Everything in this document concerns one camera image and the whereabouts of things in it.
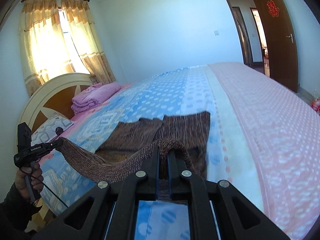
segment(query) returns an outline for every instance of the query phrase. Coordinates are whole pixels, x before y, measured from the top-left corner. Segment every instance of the patterned pillow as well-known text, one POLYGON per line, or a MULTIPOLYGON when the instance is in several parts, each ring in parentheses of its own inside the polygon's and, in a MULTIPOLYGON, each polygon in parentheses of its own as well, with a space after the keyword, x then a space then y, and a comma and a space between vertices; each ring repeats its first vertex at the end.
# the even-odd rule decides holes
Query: patterned pillow
POLYGON ((32 145, 54 140, 74 122, 55 112, 32 135, 32 145))

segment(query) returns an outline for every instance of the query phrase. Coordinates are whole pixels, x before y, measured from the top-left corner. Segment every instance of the hand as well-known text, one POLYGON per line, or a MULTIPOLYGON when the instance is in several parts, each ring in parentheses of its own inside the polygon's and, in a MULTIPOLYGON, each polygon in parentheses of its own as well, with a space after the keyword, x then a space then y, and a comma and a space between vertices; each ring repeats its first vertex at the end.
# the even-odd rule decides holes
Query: hand
MULTIPOLYGON (((39 163, 35 163, 35 171, 31 174, 32 176, 38 178, 40 181, 43 181, 43 177, 42 177, 42 170, 40 169, 40 164, 39 163)), ((21 168, 24 172, 26 173, 31 173, 31 168, 27 168, 27 167, 22 167, 21 168)), ((16 174, 16 179, 15 179, 15 185, 17 190, 19 191, 19 193, 21 194, 21 196, 25 199, 25 200, 29 200, 30 195, 29 195, 29 191, 26 185, 26 182, 24 180, 24 177, 26 176, 26 174, 24 174, 22 171, 17 170, 17 174, 16 174)), ((33 186, 34 189, 38 190, 38 192, 41 192, 43 190, 43 184, 34 178, 31 178, 31 185, 33 186)))

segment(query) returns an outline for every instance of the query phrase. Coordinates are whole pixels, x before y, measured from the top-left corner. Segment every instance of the curtain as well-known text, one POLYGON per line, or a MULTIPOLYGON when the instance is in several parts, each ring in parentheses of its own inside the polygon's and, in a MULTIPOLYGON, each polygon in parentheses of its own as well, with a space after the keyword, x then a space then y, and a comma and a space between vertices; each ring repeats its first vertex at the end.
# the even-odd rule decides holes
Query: curtain
POLYGON ((77 52, 91 80, 108 84, 115 81, 103 52, 87 1, 61 0, 61 7, 69 22, 70 33, 77 52))
POLYGON ((19 25, 20 57, 28 94, 50 79, 73 73, 56 0, 24 2, 19 25))

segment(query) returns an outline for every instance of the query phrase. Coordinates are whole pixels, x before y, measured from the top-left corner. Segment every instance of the black cable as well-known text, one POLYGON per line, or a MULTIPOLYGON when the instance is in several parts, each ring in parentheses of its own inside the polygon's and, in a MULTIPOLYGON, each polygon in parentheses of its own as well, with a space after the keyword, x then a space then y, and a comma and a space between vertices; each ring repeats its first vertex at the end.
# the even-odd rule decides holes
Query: black cable
POLYGON ((62 204, 64 204, 64 205, 66 206, 66 208, 68 208, 68 206, 67 206, 46 184, 44 184, 41 180, 39 180, 38 178, 30 175, 29 173, 24 172, 24 171, 21 170, 21 169, 19 169, 19 170, 20 170, 21 172, 23 172, 24 174, 26 174, 27 176, 32 177, 32 178, 40 181, 40 182, 43 184, 43 186, 45 186, 58 200, 60 200, 60 202, 61 202, 62 204))

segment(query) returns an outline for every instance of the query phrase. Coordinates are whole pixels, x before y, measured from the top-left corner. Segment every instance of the sweater sleeve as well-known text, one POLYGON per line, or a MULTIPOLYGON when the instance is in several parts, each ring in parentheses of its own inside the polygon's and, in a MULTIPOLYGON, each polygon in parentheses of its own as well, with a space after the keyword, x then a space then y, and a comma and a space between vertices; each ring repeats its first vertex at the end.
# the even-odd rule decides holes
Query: sweater sleeve
POLYGON ((19 193, 16 185, 13 183, 3 203, 0 203, 4 214, 17 230, 25 230, 31 216, 39 212, 41 207, 36 207, 28 203, 19 193))

